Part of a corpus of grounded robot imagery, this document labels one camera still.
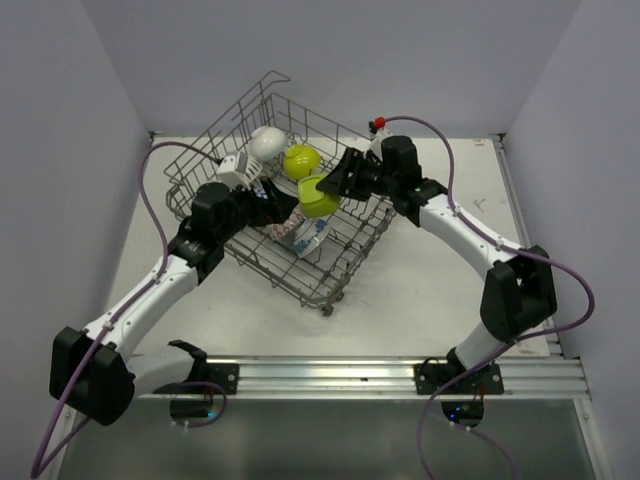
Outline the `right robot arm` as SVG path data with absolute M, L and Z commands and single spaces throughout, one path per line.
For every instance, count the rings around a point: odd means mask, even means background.
M 518 255 L 518 244 L 468 227 L 464 210 L 450 202 L 448 189 L 423 176 L 409 137 L 375 139 L 366 151 L 347 148 L 317 188 L 358 201 L 372 195 L 388 198 L 398 214 L 446 243 L 483 280 L 480 322 L 448 352 L 445 363 L 423 364 L 421 373 L 431 384 L 470 391 L 481 380 L 481 360 L 556 312 L 547 253 L 532 247 Z

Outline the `blue floral pattern bowl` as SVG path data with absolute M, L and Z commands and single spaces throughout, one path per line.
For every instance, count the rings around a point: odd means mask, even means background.
M 306 219 L 296 230 L 293 250 L 298 258 L 305 258 L 326 239 L 331 225 L 324 218 Z

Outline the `lime green bowl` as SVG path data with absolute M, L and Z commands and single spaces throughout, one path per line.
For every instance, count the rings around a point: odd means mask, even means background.
M 307 176 L 297 183 L 299 208 L 307 218 L 322 218 L 334 214 L 340 207 L 340 197 L 316 189 L 317 183 L 327 174 Z
M 294 144 L 284 153 L 283 169 L 289 179 L 298 181 L 313 174 L 321 160 L 321 155 L 313 147 Z

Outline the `lime green bowl front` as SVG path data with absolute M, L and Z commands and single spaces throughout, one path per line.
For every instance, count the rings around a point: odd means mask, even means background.
M 334 214 L 340 207 L 340 197 L 316 189 L 317 183 L 327 174 L 307 176 L 297 183 L 299 208 L 307 218 L 322 218 Z

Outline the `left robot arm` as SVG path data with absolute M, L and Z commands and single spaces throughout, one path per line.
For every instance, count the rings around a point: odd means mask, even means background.
M 197 190 L 190 215 L 136 289 L 83 329 L 66 327 L 57 334 L 49 380 L 53 398 L 108 426 L 137 396 L 166 385 L 189 393 L 206 386 L 206 354 L 187 342 L 174 340 L 148 359 L 133 353 L 164 314 L 219 265 L 234 235 L 289 218 L 297 198 L 269 179 L 261 186 L 256 193 L 211 182 Z

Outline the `white bowl with dark stripes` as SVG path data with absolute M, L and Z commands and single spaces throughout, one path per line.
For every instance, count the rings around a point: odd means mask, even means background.
M 254 156 L 244 154 L 242 165 L 244 167 L 243 177 L 247 184 L 256 181 L 262 173 L 262 163 Z

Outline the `red lattice pattern bowl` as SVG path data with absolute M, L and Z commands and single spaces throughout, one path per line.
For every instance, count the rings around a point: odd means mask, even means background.
M 273 223 L 265 227 L 266 234 L 274 241 L 283 240 L 294 234 L 304 223 L 305 217 L 299 208 L 295 208 L 282 223 Z

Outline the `plain white bowl at back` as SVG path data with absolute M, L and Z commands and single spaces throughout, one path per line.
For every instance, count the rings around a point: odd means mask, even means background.
M 254 130 L 249 141 L 249 154 L 261 162 L 278 157 L 287 148 L 286 134 L 271 126 L 261 126 Z

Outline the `blue zigzag pattern bowl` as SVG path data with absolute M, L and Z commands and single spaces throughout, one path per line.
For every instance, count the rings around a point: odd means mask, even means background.
M 253 184 L 253 190 L 255 195 L 263 200 L 268 200 L 269 199 L 269 194 L 267 193 L 267 191 L 265 190 L 264 186 L 262 185 L 261 181 L 257 181 Z

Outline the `aluminium mounting rail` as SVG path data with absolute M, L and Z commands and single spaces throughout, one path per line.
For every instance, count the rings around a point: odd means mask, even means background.
M 239 399 L 573 400 L 589 388 L 581 364 L 560 357 L 502 358 L 448 385 L 446 365 L 409 357 L 197 356 L 177 348 L 123 361 L 110 352 L 83 369 L 70 402 L 120 411 L 153 393 L 200 393 L 214 383 Z

